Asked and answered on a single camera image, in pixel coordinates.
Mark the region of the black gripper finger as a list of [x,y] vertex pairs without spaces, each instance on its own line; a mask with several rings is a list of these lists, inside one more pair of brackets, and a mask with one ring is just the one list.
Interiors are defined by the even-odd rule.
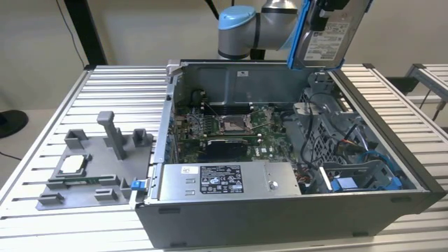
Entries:
[[350,0],[318,0],[314,1],[311,15],[311,30],[324,31],[331,14],[343,10]]

